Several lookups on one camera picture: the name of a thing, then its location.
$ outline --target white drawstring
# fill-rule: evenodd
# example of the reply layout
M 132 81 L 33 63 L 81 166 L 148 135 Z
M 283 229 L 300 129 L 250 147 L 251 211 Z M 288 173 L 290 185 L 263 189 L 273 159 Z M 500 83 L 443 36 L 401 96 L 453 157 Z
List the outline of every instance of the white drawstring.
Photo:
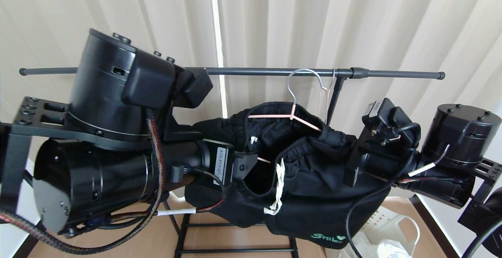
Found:
M 270 205 L 269 208 L 263 208 L 265 214 L 275 216 L 282 207 L 282 192 L 284 189 L 284 175 L 286 173 L 286 167 L 284 166 L 284 158 L 281 159 L 281 165 L 276 164 L 277 171 L 277 186 L 276 186 L 276 201 Z

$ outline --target label sticker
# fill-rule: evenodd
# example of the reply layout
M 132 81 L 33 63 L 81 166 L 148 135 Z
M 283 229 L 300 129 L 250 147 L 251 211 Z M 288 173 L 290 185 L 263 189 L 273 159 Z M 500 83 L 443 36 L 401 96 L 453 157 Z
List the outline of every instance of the label sticker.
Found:
M 371 111 L 369 112 L 370 118 L 375 117 L 378 114 L 378 110 L 380 110 L 380 107 L 382 106 L 383 102 L 384 102 L 383 100 L 375 101 L 375 105 L 373 105 L 373 109 L 371 109 Z
M 369 112 L 371 112 L 371 108 L 373 108 L 373 104 L 375 104 L 374 101 L 368 104 L 368 106 L 366 107 L 366 110 L 364 110 L 363 116 L 366 116 L 369 114 Z
M 225 183 L 225 172 L 226 172 L 226 154 L 228 149 L 224 147 L 218 147 L 216 150 L 216 164 L 215 164 L 215 176 L 217 176 L 222 183 Z

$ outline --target white laundry basket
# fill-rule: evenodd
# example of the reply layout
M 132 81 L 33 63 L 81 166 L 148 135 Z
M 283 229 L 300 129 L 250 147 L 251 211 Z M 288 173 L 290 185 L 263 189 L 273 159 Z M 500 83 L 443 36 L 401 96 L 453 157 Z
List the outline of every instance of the white laundry basket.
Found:
M 405 235 L 399 226 L 399 222 L 404 219 L 410 220 L 417 229 L 417 237 L 411 242 L 406 240 Z M 369 242 L 372 244 L 379 244 L 381 240 L 395 240 L 400 242 L 409 256 L 413 255 L 413 251 L 415 250 L 418 239 L 420 238 L 420 229 L 412 218 L 392 212 L 382 206 L 380 206 L 368 222 L 364 224 L 361 231 L 366 234 Z M 325 249 L 325 251 L 327 258 L 350 258 L 351 256 L 348 254 L 350 253 L 349 249 L 350 244 L 342 250 Z

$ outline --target metal hook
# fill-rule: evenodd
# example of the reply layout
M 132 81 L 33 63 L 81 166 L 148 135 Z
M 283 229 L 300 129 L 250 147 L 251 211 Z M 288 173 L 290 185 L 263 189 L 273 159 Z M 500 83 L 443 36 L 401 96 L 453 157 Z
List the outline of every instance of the metal hook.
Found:
M 319 76 L 319 74 L 317 74 L 316 71 L 314 70 L 310 70 L 310 69 L 298 69 L 298 70 L 294 70 L 291 74 L 289 74 L 289 76 L 287 77 L 287 90 L 289 90 L 289 93 L 291 93 L 291 96 L 293 96 L 293 106 L 296 106 L 296 96 L 295 94 L 293 93 L 293 91 L 291 90 L 291 87 L 289 85 L 289 81 L 291 80 L 291 77 L 298 73 L 298 72 L 301 72 L 301 71 L 307 71 L 307 72 L 311 72 L 312 74 L 314 74 L 317 79 L 319 80 L 319 84 L 321 85 L 321 88 L 322 90 L 324 90 L 325 92 L 328 91 L 328 89 L 323 85 L 322 83 L 322 80 L 321 80 L 321 76 Z

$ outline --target wooden floor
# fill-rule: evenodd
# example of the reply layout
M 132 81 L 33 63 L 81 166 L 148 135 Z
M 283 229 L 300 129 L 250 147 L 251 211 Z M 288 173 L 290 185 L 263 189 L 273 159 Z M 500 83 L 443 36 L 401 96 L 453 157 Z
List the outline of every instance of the wooden floor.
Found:
M 183 204 L 170 202 L 172 208 L 183 208 Z M 388 198 L 384 206 L 397 213 L 414 218 L 419 224 L 421 236 L 416 247 L 414 258 L 446 258 L 432 234 L 421 220 L 408 199 Z M 135 205 L 127 210 L 145 209 L 146 205 Z M 177 215 L 177 221 L 181 223 L 181 215 Z M 226 222 L 224 219 L 210 213 L 192 215 L 192 223 L 216 223 Z M 120 238 L 133 227 L 117 230 L 96 230 L 76 237 L 66 242 L 80 247 L 97 247 L 108 244 Z M 406 231 L 405 235 L 414 235 L 414 231 Z M 151 223 L 138 235 L 123 245 L 95 254 L 93 258 L 137 258 L 137 257 L 163 257 L 169 258 L 174 254 L 177 235 L 168 217 L 154 217 Z M 317 244 L 306 240 L 296 240 L 300 258 L 326 258 L 324 249 Z M 238 227 L 192 227 L 188 229 L 185 240 L 185 249 L 207 248 L 258 248 L 258 247 L 289 247 L 287 237 L 270 234 L 266 226 L 253 226 L 250 228 Z M 31 252 L 29 258 L 72 258 L 77 257 L 66 254 L 44 243 L 39 242 Z M 290 258 L 290 253 L 216 253 L 216 254 L 184 254 L 183 258 Z

